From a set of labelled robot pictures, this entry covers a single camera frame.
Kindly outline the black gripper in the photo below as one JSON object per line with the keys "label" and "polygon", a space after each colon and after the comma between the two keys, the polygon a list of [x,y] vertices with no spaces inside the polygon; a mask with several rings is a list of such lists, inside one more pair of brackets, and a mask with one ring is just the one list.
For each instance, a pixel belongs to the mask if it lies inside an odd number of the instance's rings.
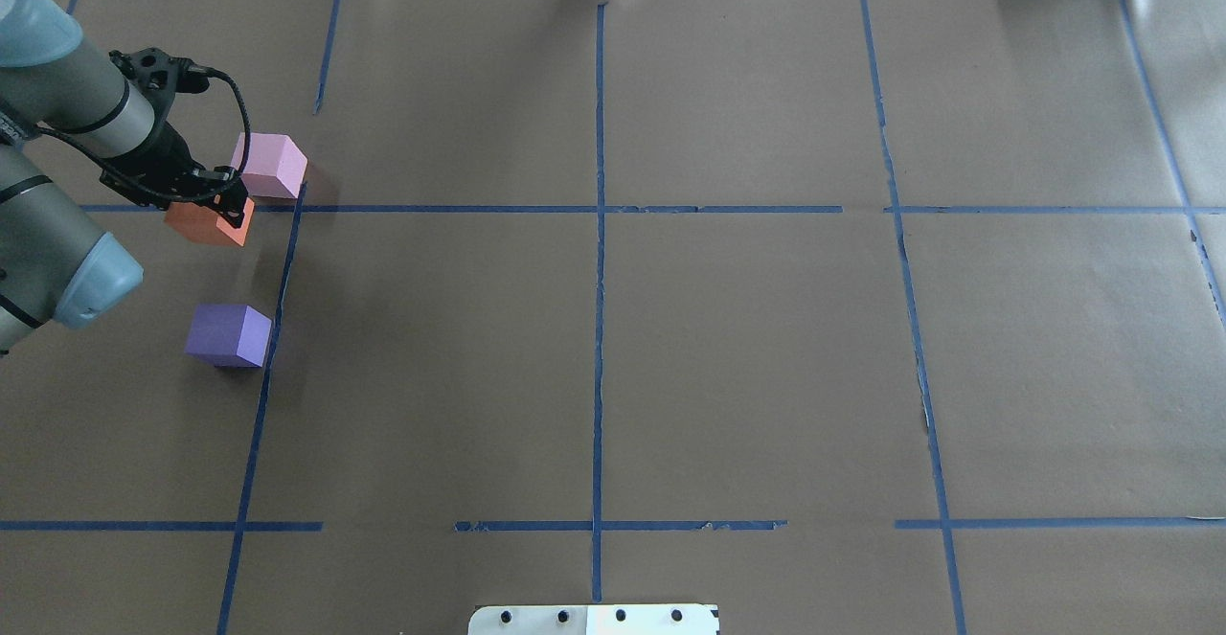
{"label": "black gripper", "polygon": [[102,185],[143,207],[197,203],[219,216],[229,228],[246,221],[248,190],[233,167],[205,170],[192,159],[188,142],[164,124],[131,153],[103,161]]}

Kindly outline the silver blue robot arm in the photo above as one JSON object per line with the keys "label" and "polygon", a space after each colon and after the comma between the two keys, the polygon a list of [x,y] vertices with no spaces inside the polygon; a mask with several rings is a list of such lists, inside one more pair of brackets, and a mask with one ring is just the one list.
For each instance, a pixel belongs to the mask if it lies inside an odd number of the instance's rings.
{"label": "silver blue robot arm", "polygon": [[[215,82],[242,119],[237,161],[206,167],[170,123],[172,104]],[[223,233],[254,213],[242,177],[254,136],[219,69],[150,47],[104,51],[56,0],[2,0],[2,352],[47,325],[83,329],[143,279],[142,265],[85,211],[66,177],[93,167],[128,206],[197,208]]]}

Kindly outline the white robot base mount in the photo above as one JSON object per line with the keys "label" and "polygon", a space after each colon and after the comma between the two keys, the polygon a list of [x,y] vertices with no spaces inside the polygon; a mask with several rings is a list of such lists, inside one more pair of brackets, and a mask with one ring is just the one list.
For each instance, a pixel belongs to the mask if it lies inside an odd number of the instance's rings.
{"label": "white robot base mount", "polygon": [[718,607],[701,603],[489,606],[468,634],[718,634]]}

